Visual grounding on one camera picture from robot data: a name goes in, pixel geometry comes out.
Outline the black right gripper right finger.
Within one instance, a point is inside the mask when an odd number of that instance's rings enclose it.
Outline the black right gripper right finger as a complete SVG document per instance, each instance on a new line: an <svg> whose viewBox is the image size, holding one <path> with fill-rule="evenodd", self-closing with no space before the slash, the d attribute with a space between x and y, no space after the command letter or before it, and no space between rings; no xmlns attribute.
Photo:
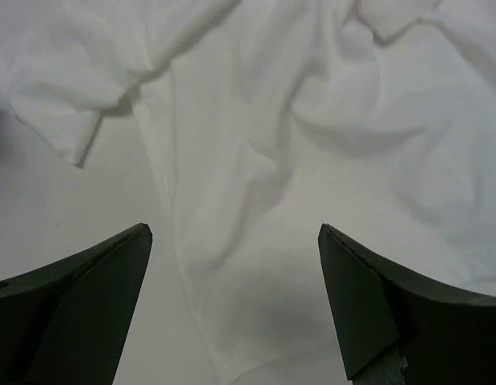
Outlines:
<svg viewBox="0 0 496 385"><path fill-rule="evenodd" d="M496 297L428 278L331 225L318 237L354 384L496 384Z"/></svg>

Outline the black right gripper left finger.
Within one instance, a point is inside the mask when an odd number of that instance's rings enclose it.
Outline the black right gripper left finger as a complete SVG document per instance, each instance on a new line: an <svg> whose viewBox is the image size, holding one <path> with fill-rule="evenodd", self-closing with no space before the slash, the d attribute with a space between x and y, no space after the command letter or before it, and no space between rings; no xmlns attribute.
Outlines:
<svg viewBox="0 0 496 385"><path fill-rule="evenodd" d="M151 246L139 223L0 281L0 384L113 383Z"/></svg>

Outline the white t shirt red print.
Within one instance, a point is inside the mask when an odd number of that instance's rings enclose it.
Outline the white t shirt red print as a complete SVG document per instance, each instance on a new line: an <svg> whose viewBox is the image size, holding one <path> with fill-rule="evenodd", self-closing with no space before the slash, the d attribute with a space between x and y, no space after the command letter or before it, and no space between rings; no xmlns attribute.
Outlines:
<svg viewBox="0 0 496 385"><path fill-rule="evenodd" d="M71 165L124 100L222 384L345 381L324 223L496 294L496 1L66 1L0 44Z"/></svg>

